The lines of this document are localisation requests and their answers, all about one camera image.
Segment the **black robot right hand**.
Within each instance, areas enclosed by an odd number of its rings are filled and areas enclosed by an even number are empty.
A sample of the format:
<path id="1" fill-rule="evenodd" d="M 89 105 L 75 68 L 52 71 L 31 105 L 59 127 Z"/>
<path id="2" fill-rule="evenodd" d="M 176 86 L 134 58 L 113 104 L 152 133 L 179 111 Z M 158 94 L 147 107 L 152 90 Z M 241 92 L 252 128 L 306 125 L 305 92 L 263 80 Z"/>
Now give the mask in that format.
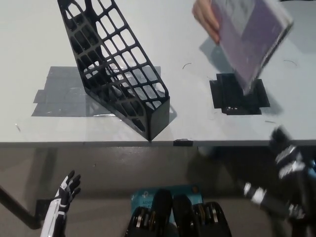
<path id="1" fill-rule="evenodd" d="M 269 141 L 276 154 L 275 165 L 281 181 L 291 181 L 297 188 L 299 203 L 283 202 L 268 190 L 239 181 L 244 197 L 259 207 L 286 219 L 312 221 L 316 218 L 316 160 L 305 158 L 300 148 L 278 127 Z"/>

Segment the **person's bare hand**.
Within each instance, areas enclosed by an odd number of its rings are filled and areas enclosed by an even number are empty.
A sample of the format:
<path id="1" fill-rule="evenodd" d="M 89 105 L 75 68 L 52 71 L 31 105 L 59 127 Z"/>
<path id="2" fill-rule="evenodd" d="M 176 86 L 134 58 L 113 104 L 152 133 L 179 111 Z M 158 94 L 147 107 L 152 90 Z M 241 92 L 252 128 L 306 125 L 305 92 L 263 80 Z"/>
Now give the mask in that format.
<path id="1" fill-rule="evenodd" d="M 194 18 L 209 34 L 215 44 L 219 44 L 219 23 L 214 15 L 210 0 L 196 0 L 193 4 L 192 14 Z"/>

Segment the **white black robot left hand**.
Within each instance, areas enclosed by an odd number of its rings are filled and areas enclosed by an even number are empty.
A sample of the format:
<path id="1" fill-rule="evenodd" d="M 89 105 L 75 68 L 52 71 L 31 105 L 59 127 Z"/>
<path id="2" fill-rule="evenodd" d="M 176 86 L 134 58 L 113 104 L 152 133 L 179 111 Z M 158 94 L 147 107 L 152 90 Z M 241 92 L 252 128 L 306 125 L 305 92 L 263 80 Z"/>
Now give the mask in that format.
<path id="1" fill-rule="evenodd" d="M 72 170 L 62 181 L 51 200 L 42 226 L 40 237 L 64 237 L 67 213 L 71 202 L 80 193 L 81 175 Z"/>

